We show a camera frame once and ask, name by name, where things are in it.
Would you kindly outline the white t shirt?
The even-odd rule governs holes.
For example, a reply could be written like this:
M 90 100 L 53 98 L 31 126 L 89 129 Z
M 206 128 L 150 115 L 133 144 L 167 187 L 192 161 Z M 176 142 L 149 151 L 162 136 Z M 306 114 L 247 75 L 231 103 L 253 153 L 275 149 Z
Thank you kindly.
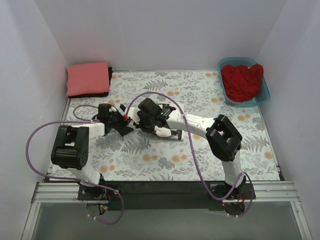
M 161 114 L 169 118 L 169 115 L 178 110 L 177 107 L 173 103 L 155 103 L 150 98 L 146 98 L 143 100 L 138 106 L 140 111 L 138 114 L 145 115 L 157 115 Z M 184 133 L 180 129 L 170 128 L 168 123 L 164 127 L 155 127 L 155 133 L 151 133 L 152 135 L 158 136 L 160 138 L 168 138 L 173 140 L 182 141 L 184 137 Z

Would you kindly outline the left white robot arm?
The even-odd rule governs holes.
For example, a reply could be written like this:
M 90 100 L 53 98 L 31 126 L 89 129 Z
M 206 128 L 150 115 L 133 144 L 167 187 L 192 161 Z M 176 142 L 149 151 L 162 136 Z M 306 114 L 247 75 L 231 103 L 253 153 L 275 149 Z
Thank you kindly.
M 53 165 L 68 170 L 82 186 L 89 187 L 89 194 L 95 200 L 101 200 L 107 193 L 105 180 L 89 163 L 90 141 L 106 136 L 111 130 L 123 137 L 134 129 L 111 104 L 99 104 L 97 109 L 97 115 L 90 122 L 59 126 L 50 158 Z

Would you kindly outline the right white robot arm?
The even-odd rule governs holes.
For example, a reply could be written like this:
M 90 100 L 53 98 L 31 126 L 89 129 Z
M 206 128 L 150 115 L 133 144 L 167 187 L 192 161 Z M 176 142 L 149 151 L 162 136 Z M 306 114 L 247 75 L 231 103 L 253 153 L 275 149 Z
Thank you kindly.
M 161 107 L 146 98 L 137 107 L 131 108 L 128 116 L 137 129 L 160 138 L 182 140 L 183 133 L 190 131 L 206 139 L 213 155 L 222 162 L 227 195 L 232 199 L 239 198 L 245 192 L 246 182 L 246 177 L 241 173 L 242 135 L 225 115 L 210 118 L 183 115 L 181 111 L 176 105 Z

